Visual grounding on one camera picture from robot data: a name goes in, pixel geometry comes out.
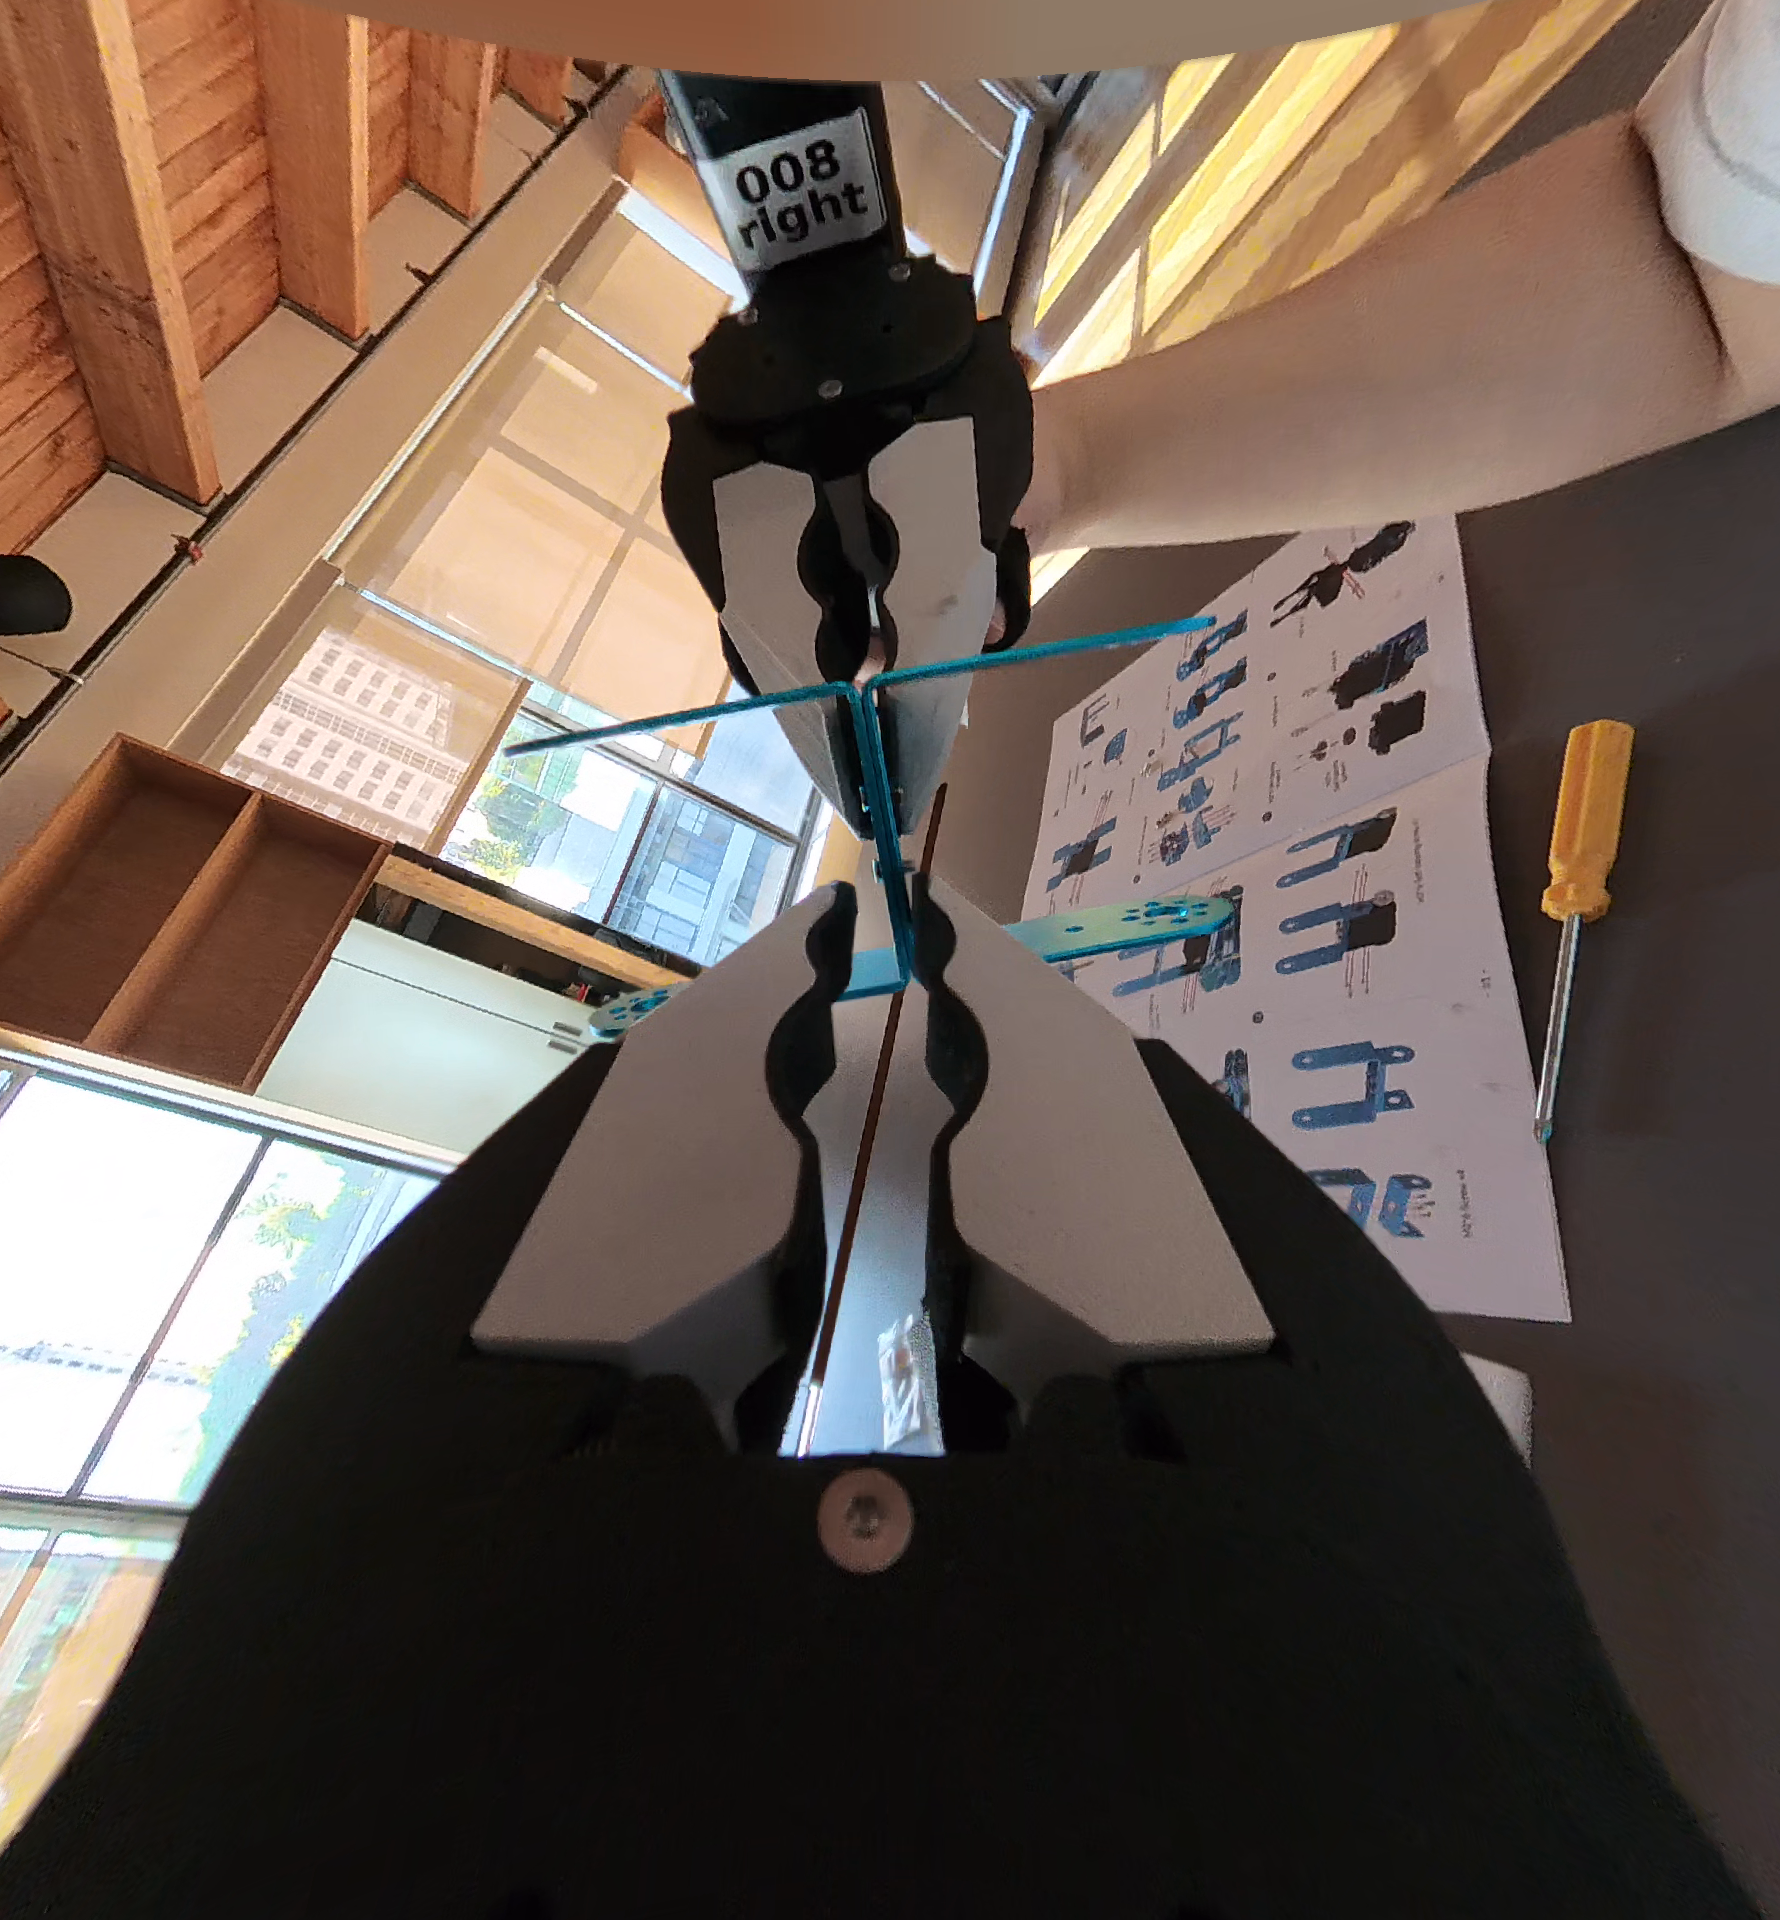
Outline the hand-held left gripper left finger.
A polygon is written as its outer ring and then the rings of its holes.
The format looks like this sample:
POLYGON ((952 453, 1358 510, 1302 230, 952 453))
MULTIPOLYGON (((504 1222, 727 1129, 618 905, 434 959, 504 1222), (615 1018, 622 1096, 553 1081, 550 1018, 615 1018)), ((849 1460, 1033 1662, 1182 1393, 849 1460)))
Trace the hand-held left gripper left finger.
POLYGON ((853 935, 853 886, 826 886, 615 1045, 481 1351, 685 1378, 737 1446, 781 1446, 826 1301, 806 1110, 836 1072, 853 935))

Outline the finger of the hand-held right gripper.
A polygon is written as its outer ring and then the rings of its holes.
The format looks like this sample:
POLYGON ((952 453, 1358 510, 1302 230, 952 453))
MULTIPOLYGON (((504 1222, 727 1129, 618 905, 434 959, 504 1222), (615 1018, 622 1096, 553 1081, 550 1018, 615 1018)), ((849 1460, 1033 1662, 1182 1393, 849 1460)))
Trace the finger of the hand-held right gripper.
MULTIPOLYGON (((749 697, 853 685, 862 654, 832 624, 832 608, 801 578, 817 487, 795 468, 742 468, 712 487, 726 608, 721 636, 732 680, 749 697)), ((774 709, 790 749, 838 815, 865 815, 853 709, 846 697, 774 709)))
MULTIPOLYGON (((975 423, 913 424, 870 460, 863 484, 896 532, 896 561, 879 594, 896 628, 885 644, 894 673, 980 657, 991 626, 991 551, 981 541, 975 423)), ((879 697, 904 833, 921 826, 945 780, 969 688, 957 677, 879 697)))

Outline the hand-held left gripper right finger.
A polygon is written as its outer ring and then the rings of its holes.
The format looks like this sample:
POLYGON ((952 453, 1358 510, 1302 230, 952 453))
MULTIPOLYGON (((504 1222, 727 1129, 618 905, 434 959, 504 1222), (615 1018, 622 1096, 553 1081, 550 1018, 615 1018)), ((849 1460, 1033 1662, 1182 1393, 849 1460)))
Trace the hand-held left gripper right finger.
POLYGON ((1001 1453, 1059 1381, 1276 1341, 1133 1031, 949 886, 913 884, 924 1316, 948 1453, 1001 1453))

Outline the person's right forearm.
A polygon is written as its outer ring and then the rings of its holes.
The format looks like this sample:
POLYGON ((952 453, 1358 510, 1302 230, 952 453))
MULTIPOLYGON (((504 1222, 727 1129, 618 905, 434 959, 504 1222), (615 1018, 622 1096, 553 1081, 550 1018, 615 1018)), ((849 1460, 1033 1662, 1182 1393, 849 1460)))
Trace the person's right forearm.
POLYGON ((1739 398, 1638 131, 1601 121, 1192 340, 1035 398, 1044 552, 1478 510, 1739 398))

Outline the dark grey desk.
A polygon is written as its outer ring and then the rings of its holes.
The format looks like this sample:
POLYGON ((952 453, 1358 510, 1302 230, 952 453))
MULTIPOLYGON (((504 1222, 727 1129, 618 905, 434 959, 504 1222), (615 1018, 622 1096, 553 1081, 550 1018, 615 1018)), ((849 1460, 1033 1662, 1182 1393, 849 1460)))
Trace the dark grey desk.
MULTIPOLYGON (((1655 170, 1638 108, 1611 120, 1655 170)), ((1612 1659, 1780 1915, 1780 286, 1688 258, 1739 398, 1478 508, 1480 657, 1517 860, 1556 697, 1628 696, 1646 733, 1633 928, 1559 1136, 1591 1288, 1522 1349, 1553 1363, 1543 1475, 1612 1659)))

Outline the beige roller blind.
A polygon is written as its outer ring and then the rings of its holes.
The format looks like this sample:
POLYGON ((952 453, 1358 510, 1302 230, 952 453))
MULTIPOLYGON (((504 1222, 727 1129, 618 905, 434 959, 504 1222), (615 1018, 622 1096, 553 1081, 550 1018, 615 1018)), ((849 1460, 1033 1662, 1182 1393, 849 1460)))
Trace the beige roller blind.
POLYGON ((730 697, 664 522, 678 392, 544 295, 335 552, 353 590, 609 718, 730 697))
POLYGON ((317 572, 170 749, 375 839, 443 854, 530 688, 483 649, 317 572))

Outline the clear bag of screws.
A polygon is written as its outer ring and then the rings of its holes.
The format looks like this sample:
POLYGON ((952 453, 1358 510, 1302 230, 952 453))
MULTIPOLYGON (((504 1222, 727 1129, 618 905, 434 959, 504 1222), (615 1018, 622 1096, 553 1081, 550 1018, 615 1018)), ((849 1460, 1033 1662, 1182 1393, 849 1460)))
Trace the clear bag of screws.
POLYGON ((948 1453, 927 1312, 905 1315, 879 1335, 879 1399, 885 1454, 943 1458, 948 1453))

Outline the white cabinet with wooden top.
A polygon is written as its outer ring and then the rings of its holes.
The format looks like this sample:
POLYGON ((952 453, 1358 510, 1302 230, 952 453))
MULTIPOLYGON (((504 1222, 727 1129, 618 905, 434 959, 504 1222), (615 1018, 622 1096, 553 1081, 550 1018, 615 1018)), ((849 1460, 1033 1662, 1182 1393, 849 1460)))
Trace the white cabinet with wooden top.
POLYGON ((397 848, 254 1093, 466 1155, 590 1051, 606 1003, 689 976, 672 950, 397 848))

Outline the window with building view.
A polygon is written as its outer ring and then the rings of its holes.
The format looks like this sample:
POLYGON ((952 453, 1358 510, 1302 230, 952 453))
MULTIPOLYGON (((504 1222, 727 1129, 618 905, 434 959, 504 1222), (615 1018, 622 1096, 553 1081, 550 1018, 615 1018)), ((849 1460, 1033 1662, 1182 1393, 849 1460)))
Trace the window with building view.
POLYGON ((770 716, 510 757, 609 720, 535 688, 431 852, 534 903, 711 966, 801 897, 832 807, 770 716))

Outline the printed instruction manual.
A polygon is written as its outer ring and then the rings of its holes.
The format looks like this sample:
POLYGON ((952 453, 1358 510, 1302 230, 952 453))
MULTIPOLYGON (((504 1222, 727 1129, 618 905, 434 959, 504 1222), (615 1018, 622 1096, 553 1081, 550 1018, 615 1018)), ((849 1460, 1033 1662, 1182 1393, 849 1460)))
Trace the printed instruction manual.
POLYGON ((1297 536, 1054 727, 1022 919, 1190 895, 1223 924, 1076 959, 1429 1307, 1570 1295, 1488 818, 1458 521, 1297 536))

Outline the yellow sunlit window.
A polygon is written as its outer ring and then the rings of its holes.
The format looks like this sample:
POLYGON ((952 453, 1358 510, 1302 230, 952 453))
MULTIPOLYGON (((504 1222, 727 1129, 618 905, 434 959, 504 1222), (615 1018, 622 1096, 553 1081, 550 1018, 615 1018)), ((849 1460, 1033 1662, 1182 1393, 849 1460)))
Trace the yellow sunlit window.
POLYGON ((1128 131, 1071 139, 1045 205, 1033 387, 1190 340, 1443 203, 1631 11, 1463 5, 1145 85, 1128 131))

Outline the large bright window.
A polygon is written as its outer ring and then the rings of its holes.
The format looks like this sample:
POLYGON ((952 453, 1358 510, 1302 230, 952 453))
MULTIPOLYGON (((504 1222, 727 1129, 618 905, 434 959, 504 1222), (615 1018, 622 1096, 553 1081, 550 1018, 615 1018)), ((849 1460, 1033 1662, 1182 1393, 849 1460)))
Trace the large bright window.
POLYGON ((439 1178, 0 1056, 0 1850, 249 1413, 439 1178))

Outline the white t-shirt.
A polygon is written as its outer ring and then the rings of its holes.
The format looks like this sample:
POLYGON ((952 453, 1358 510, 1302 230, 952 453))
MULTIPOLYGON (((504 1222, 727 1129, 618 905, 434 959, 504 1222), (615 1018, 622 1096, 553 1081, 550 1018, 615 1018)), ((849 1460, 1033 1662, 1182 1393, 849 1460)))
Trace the white t-shirt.
POLYGON ((1780 286, 1780 4, 1717 4, 1651 85, 1638 124, 1676 244, 1780 286))

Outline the wooden wall shelf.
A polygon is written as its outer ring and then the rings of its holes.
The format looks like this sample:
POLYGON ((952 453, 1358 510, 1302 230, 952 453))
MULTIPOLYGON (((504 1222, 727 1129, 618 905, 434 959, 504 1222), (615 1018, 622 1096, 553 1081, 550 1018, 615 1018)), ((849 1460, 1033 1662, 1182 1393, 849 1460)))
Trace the wooden wall shelf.
POLYGON ((117 736, 0 879, 0 1029, 258 1093, 392 854, 117 736))

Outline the yellow handled screwdriver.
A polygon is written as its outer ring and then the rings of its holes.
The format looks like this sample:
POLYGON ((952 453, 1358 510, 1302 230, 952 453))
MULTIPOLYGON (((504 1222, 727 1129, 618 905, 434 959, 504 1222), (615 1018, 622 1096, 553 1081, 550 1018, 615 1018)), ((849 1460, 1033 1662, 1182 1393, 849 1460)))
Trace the yellow handled screwdriver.
POLYGON ((1535 1136, 1549 1145, 1568 1041, 1580 935, 1612 908, 1611 879, 1623 839, 1623 808, 1636 727, 1601 718, 1568 736, 1549 845, 1542 909, 1559 924, 1547 1043, 1536 1081, 1535 1136))

